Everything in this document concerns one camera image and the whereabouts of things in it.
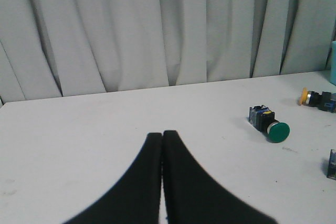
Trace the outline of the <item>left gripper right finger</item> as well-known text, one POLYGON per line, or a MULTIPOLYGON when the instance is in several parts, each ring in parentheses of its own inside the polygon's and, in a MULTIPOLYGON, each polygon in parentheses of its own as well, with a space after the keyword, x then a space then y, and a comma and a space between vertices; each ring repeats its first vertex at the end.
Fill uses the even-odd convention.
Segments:
POLYGON ((177 131, 162 142, 162 175, 168 223, 276 223, 214 180, 177 131))

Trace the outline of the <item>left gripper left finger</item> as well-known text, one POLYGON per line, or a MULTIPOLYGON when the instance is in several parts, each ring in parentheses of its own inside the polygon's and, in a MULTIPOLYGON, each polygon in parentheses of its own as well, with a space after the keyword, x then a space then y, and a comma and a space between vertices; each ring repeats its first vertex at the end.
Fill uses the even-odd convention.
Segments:
POLYGON ((159 223, 162 140, 161 133, 149 133, 116 184, 66 223, 159 223))

